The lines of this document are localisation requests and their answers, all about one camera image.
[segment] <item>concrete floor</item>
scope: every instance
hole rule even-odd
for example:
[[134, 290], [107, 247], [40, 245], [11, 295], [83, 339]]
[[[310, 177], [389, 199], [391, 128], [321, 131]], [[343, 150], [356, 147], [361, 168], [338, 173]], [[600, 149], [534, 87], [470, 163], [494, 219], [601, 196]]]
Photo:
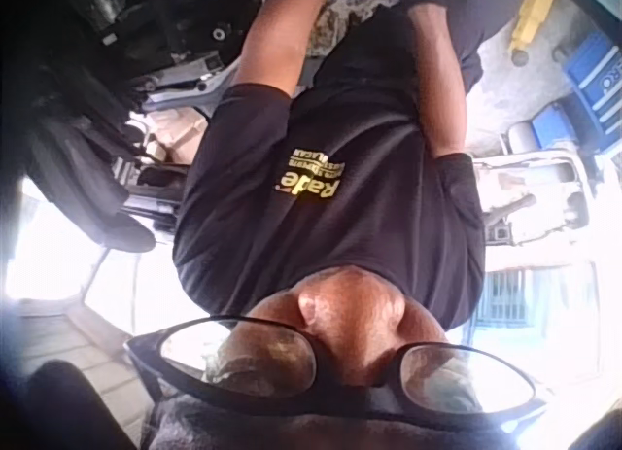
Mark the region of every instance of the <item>concrete floor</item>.
[[467, 98], [467, 147], [475, 156], [501, 153], [500, 134], [533, 118], [550, 102], [571, 92], [562, 66], [552, 52], [564, 45], [573, 51], [595, 28], [571, 0], [555, 0], [546, 22], [528, 46], [530, 62], [515, 67], [508, 52], [516, 21], [480, 48], [484, 77]]

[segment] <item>man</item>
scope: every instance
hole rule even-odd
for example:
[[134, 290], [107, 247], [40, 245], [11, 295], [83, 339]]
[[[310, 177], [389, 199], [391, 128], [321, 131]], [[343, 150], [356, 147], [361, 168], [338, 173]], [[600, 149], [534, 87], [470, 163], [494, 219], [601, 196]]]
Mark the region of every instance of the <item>man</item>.
[[265, 1], [190, 170], [174, 261], [209, 313], [302, 329], [369, 385], [479, 299], [466, 93], [519, 0], [381, 8], [292, 101], [324, 2]]
[[[484, 272], [465, 96], [479, 44], [518, 2], [380, 9], [292, 101], [324, 0], [266, 0], [190, 171], [174, 251], [195, 302], [246, 319], [180, 326], [199, 335], [173, 361], [175, 329], [128, 343], [156, 401], [142, 448], [513, 448], [485, 413], [531, 401], [528, 379], [444, 332], [471, 315]], [[510, 380], [525, 399], [501, 406]], [[131, 448], [67, 364], [35, 373], [28, 402], [45, 436], [72, 429], [68, 448]]]

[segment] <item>gray fabric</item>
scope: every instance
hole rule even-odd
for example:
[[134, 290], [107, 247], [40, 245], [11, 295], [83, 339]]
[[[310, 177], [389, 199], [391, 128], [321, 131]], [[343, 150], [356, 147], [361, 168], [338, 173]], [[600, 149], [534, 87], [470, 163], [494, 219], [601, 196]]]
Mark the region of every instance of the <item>gray fabric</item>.
[[432, 431], [386, 421], [321, 416], [251, 417], [212, 408], [193, 398], [160, 403], [144, 430], [143, 450], [514, 449], [500, 430]]

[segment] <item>blue tool box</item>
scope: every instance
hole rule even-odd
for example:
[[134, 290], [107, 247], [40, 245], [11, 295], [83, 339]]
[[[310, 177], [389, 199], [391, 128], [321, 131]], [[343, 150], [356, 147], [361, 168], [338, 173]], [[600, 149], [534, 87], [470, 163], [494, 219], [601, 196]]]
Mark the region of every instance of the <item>blue tool box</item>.
[[[592, 33], [564, 70], [583, 103], [596, 137], [592, 152], [613, 156], [622, 150], [622, 53], [602, 32]], [[588, 142], [579, 137], [579, 142]]]

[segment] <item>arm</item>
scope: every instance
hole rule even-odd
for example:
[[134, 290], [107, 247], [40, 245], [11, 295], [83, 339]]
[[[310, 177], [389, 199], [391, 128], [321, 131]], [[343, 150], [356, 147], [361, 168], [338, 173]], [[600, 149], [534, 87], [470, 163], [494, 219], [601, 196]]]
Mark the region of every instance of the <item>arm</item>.
[[266, 0], [248, 34], [234, 84], [294, 93], [311, 30], [325, 0]]
[[436, 158], [462, 153], [467, 101], [458, 58], [447, 27], [447, 10], [422, 4], [408, 11], [415, 32], [422, 127]]

